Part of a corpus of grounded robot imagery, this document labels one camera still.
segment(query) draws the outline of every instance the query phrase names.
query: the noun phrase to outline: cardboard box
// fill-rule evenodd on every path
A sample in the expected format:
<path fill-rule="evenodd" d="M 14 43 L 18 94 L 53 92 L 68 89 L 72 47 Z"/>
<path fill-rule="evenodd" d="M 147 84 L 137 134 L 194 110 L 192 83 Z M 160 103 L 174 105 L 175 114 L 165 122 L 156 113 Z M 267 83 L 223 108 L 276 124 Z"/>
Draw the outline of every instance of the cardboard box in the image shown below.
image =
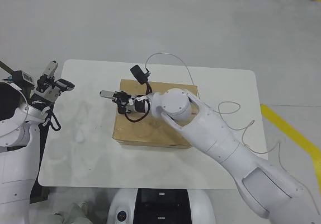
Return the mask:
<path fill-rule="evenodd" d="M 149 82 L 153 92 L 162 94 L 171 88 L 187 89 L 197 95 L 197 86 Z M 145 85 L 140 85 L 134 80 L 121 80 L 120 90 L 129 94 L 144 94 Z M 156 146 L 167 148 L 190 148 L 191 145 L 165 121 L 156 119 L 149 114 L 146 118 L 137 123 L 129 122 L 124 115 L 116 112 L 113 139 L 120 144 L 133 146 Z M 131 114 L 131 119 L 138 119 L 143 114 Z"/>

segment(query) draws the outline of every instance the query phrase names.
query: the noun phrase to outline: white table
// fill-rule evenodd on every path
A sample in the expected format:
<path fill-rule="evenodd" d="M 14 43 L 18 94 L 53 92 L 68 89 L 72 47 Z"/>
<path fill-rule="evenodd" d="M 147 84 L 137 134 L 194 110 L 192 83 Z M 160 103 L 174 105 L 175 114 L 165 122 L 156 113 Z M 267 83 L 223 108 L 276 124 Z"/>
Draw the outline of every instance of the white table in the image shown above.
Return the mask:
<path fill-rule="evenodd" d="M 54 112 L 62 129 L 49 130 L 39 183 L 43 186 L 104 188 L 236 189 L 232 177 L 195 148 L 187 150 L 122 146 L 112 139 L 116 105 L 100 98 L 101 90 L 116 91 L 121 79 L 134 79 L 135 63 L 68 60 L 62 78 L 75 89 L 58 98 Z M 150 81 L 191 84 L 183 66 L 150 64 Z M 232 127 L 255 123 L 245 141 L 266 151 L 255 74 L 252 71 L 189 67 L 201 99 L 216 108 L 235 101 L 240 111 L 224 115 Z M 224 105 L 231 111 L 234 105 Z M 242 132 L 234 132 L 241 139 Z"/>

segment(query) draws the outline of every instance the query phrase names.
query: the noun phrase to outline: gray floor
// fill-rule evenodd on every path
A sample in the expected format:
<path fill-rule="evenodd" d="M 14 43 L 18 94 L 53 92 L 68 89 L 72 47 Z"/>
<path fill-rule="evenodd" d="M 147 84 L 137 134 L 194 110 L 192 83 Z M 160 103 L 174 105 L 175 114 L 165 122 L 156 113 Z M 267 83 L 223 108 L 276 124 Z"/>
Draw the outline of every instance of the gray floor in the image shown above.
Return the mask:
<path fill-rule="evenodd" d="M 59 76 L 67 59 L 144 63 L 159 51 L 174 53 L 189 66 L 253 70 L 261 104 L 280 105 L 271 108 L 321 148 L 321 2 L 0 0 L 0 58 L 34 77 L 50 60 L 59 62 Z M 162 55 L 151 63 L 178 64 Z M 0 70 L 0 79 L 5 77 Z M 321 211 L 309 156 L 263 121 L 268 147 L 282 142 L 282 163 L 310 188 Z M 277 151 L 269 160 L 278 165 Z M 31 220 L 89 200 L 92 219 L 104 223 L 114 193 L 55 188 L 47 202 L 31 206 Z M 268 223 L 235 190 L 207 193 L 218 223 Z"/>

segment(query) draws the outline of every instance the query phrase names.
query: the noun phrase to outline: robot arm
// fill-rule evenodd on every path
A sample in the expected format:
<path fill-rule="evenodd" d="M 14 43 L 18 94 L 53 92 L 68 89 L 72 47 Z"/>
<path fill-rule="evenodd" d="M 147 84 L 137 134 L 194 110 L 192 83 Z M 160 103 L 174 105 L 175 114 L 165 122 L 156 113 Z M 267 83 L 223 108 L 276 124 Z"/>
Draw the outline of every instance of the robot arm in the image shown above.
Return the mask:
<path fill-rule="evenodd" d="M 30 194 L 39 173 L 39 125 L 60 129 L 50 106 L 62 92 L 74 88 L 66 80 L 55 81 L 56 68 L 57 63 L 51 62 L 27 104 L 21 104 L 13 117 L 0 121 L 0 223 L 29 223 Z M 34 83 L 26 74 L 17 80 L 15 77 L 16 83 Z M 59 125 L 57 129 L 50 121 L 51 116 Z"/>
<path fill-rule="evenodd" d="M 118 102 L 125 113 L 145 112 L 147 104 L 142 95 L 115 95 L 107 92 L 107 98 Z M 254 155 L 231 133 L 219 114 L 187 90 L 171 89 L 161 95 L 148 94 L 151 115 L 166 121 L 188 142 L 207 154 L 233 177 L 238 191 L 250 209 L 273 224 L 303 223 L 320 224 L 317 215 L 303 201 L 304 189 L 285 171 L 270 165 L 268 161 Z M 129 102 L 143 102 L 141 106 Z M 187 120 L 191 115 L 191 104 L 198 114 L 187 125 L 175 121 Z"/>

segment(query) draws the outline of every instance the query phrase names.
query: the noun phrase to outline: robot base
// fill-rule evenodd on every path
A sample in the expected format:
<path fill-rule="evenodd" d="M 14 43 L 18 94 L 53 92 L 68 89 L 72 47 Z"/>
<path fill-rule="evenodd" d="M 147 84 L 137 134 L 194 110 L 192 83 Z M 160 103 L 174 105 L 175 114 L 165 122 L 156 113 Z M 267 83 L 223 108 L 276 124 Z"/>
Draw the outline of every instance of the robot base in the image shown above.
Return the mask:
<path fill-rule="evenodd" d="M 120 189 L 107 224 L 215 224 L 213 206 L 204 190 Z"/>

